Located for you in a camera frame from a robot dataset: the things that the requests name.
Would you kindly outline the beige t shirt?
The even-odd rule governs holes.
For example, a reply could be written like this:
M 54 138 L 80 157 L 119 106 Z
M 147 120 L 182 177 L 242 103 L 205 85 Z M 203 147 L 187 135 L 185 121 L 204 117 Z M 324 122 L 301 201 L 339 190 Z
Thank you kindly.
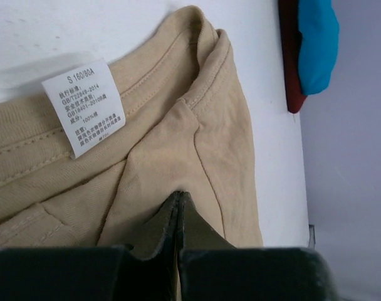
M 235 247 L 262 244 L 231 42 L 196 6 L 73 83 L 0 103 L 0 250 L 116 245 L 175 192 Z

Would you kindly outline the dark red folded t shirt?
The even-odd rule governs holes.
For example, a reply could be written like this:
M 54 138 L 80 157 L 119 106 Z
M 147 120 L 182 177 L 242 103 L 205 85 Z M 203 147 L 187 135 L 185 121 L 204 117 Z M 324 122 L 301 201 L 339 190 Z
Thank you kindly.
M 298 29 L 297 0 L 279 0 L 278 13 L 283 55 L 284 84 L 288 111 L 297 114 L 307 96 L 301 89 L 298 74 L 298 58 L 301 48 L 301 33 Z

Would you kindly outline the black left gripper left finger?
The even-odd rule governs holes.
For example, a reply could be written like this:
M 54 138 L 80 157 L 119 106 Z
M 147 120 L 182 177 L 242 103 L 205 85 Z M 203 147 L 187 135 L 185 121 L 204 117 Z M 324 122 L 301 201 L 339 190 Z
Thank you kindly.
M 2 248 L 0 300 L 176 300 L 179 199 L 113 246 Z

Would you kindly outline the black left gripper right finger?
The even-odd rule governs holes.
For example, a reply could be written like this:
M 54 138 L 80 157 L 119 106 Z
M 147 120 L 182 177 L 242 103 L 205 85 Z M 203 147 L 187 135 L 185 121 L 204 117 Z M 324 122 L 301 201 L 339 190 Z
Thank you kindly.
M 236 248 L 181 193 L 177 216 L 183 300 L 339 300 L 329 268 L 311 248 Z

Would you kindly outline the blue folded t shirt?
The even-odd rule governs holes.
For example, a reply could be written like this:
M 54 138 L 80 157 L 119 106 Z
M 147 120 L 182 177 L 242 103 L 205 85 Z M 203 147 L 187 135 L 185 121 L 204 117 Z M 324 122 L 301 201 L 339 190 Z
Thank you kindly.
M 331 1 L 300 1 L 298 29 L 301 89 L 305 95 L 314 95 L 329 86 L 337 61 L 340 26 Z

